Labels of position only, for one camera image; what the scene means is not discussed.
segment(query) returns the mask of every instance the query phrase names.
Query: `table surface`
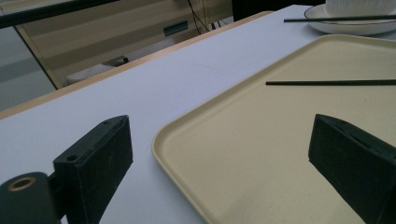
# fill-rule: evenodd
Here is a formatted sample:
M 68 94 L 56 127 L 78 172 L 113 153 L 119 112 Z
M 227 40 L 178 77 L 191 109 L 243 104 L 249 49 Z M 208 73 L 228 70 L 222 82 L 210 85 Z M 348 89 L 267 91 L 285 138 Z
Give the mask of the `table surface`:
M 52 161 L 99 122 L 129 115 L 134 163 L 101 223 L 204 223 L 151 154 L 155 134 L 271 63 L 322 36 L 291 6 L 209 38 L 0 113 L 0 182 Z M 396 32 L 376 37 L 396 39 Z

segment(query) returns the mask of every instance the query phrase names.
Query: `black chopstick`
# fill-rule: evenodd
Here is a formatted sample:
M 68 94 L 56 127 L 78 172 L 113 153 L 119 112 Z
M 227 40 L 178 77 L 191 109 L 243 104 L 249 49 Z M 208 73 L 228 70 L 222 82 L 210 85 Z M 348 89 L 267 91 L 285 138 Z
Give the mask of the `black chopstick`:
M 382 21 L 396 20 L 396 15 L 383 16 L 360 16 L 360 17 L 329 17 L 310 19 L 285 19 L 284 22 L 307 22 L 307 21 Z
M 326 81 L 267 81 L 268 86 L 394 86 L 396 79 L 326 80 Z

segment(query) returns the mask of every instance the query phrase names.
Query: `screw hole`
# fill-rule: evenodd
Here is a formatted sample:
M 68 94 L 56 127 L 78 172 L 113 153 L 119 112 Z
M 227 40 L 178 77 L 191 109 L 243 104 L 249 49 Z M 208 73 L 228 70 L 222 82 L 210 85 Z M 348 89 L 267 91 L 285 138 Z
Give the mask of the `screw hole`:
M 78 156 L 76 156 L 76 155 L 71 155 L 71 156 L 68 156 L 68 157 L 67 157 L 67 160 L 68 160 L 68 161 L 75 161 L 77 158 L 78 158 Z
M 19 180 L 16 180 L 14 183 L 8 186 L 9 191 L 20 191 L 23 189 L 27 189 L 35 183 L 34 177 L 24 177 Z

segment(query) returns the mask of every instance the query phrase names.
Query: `plastic tray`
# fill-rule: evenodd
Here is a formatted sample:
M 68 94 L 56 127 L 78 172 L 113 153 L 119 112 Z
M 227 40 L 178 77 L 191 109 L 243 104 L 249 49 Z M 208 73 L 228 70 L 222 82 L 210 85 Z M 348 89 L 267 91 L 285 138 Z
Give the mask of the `plastic tray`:
M 362 223 L 308 161 L 313 122 L 316 114 L 343 119 L 396 146 L 396 87 L 265 81 L 395 71 L 396 42 L 321 37 L 164 127 L 153 154 L 209 223 Z

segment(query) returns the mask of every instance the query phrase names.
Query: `wooden cabinet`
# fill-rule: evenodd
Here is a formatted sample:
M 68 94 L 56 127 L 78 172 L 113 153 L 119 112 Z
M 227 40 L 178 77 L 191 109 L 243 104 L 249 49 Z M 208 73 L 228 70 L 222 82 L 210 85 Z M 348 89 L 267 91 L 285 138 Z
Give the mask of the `wooden cabinet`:
M 231 0 L 191 3 L 205 24 L 232 15 Z M 167 35 L 169 27 L 176 32 Z M 120 0 L 17 29 L 57 88 L 66 85 L 66 76 L 88 67 L 165 39 L 180 41 L 198 35 L 187 0 Z

